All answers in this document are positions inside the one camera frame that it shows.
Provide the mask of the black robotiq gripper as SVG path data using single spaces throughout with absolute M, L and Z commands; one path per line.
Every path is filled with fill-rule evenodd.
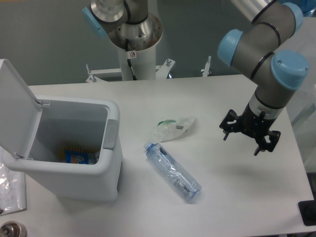
M 254 152 L 255 156 L 259 152 L 272 152 L 280 139 L 281 132 L 269 131 L 272 120 L 266 119 L 266 114 L 265 111 L 259 111 L 259 115 L 255 114 L 249 105 L 246 106 L 241 116 L 238 116 L 233 109 L 229 109 L 219 125 L 225 134 L 223 140 L 226 141 L 230 133 L 241 132 L 255 139 L 258 145 Z

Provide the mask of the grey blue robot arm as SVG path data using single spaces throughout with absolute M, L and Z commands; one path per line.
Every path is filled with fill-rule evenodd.
M 217 55 L 257 88 L 244 112 L 237 115 L 229 110 L 220 128 L 226 135 L 240 132 L 253 138 L 256 152 L 272 152 L 280 132 L 270 128 L 309 72 L 302 54 L 279 50 L 302 26 L 303 13 L 293 3 L 276 0 L 236 0 L 234 5 L 253 27 L 247 33 L 229 31 Z M 123 80 L 158 78 L 156 45 L 162 24 L 148 12 L 147 1 L 93 0 L 82 14 L 96 35 L 108 37 L 118 49 Z

